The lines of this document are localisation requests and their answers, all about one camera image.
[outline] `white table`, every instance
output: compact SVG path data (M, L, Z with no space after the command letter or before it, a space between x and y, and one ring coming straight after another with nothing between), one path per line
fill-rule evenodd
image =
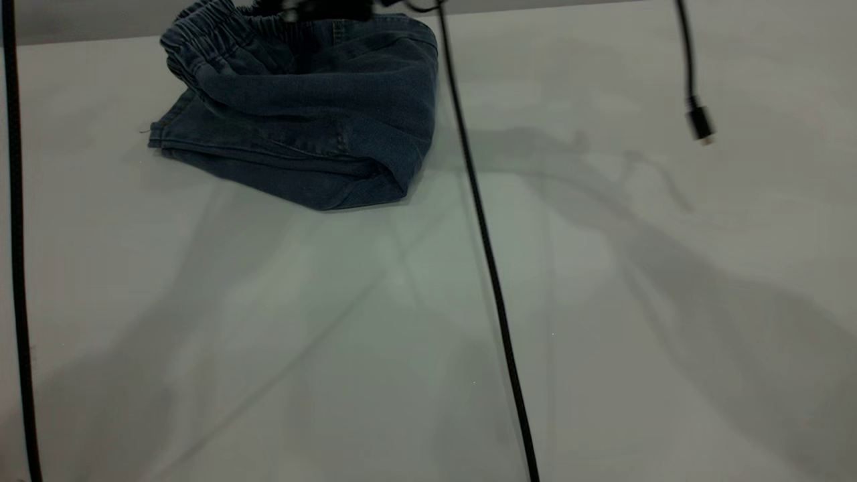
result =
M670 2L451 19L542 477L857 479L857 4L692 3L709 148ZM446 86L411 196L319 214L146 148L164 57L21 49L45 479L525 480Z

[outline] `denim pants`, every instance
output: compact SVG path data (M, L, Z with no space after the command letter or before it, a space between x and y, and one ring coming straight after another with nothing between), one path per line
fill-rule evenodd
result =
M323 210L403 198L429 150L437 44L405 15L294 23L202 0L161 45L188 86L152 124L165 157Z

